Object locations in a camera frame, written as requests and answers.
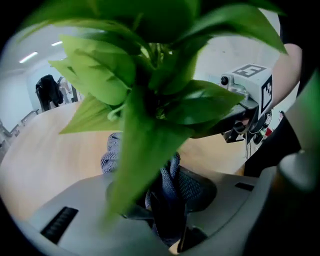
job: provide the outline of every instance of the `hanging clothes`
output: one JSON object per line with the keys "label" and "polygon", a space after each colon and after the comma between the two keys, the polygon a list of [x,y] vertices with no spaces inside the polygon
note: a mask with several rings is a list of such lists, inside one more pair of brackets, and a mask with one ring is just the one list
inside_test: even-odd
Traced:
{"label": "hanging clothes", "polygon": [[50,102],[53,102],[56,107],[64,102],[64,96],[59,90],[59,85],[51,74],[40,78],[35,85],[35,91],[39,98],[42,111],[50,109]]}

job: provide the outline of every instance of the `person's arm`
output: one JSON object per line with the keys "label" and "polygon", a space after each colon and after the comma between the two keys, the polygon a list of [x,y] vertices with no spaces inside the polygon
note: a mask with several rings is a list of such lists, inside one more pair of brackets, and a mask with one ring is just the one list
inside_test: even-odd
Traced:
{"label": "person's arm", "polygon": [[293,43],[284,45],[288,54],[280,54],[272,70],[272,106],[274,108],[291,93],[300,80],[302,49]]}
{"label": "person's arm", "polygon": [[287,54],[280,54],[273,67],[272,108],[295,88],[300,80],[304,36],[297,17],[279,16],[280,36]]}

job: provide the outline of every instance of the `white robot part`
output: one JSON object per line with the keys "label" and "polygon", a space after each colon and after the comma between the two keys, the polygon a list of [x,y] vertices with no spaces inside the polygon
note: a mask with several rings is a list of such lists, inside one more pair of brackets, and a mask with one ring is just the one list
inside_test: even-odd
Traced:
{"label": "white robot part", "polygon": [[256,64],[246,64],[221,75],[220,86],[250,97],[259,105],[258,119],[272,104],[272,69]]}

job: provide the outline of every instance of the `black slot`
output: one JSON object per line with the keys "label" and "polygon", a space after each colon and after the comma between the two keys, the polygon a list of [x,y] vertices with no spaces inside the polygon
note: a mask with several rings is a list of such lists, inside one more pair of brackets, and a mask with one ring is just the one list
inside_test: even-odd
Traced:
{"label": "black slot", "polygon": [[63,207],[41,231],[41,235],[49,239],[52,243],[57,244],[77,213],[77,209]]}
{"label": "black slot", "polygon": [[235,184],[235,186],[239,189],[248,190],[248,191],[252,191],[255,187],[254,185],[246,184],[242,182],[238,182],[237,184]]}

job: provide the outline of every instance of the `knitted cloth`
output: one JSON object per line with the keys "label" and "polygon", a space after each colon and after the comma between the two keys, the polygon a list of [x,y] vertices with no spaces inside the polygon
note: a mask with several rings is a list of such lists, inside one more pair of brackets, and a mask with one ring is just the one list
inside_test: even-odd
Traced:
{"label": "knitted cloth", "polygon": [[[112,133],[107,142],[107,150],[101,159],[104,174],[118,167],[122,134]],[[181,239],[186,226],[187,200],[201,192],[201,185],[180,171],[180,156],[175,153],[170,161],[160,169],[160,175],[149,187],[145,196],[145,208],[152,210],[152,230],[169,247]]]}

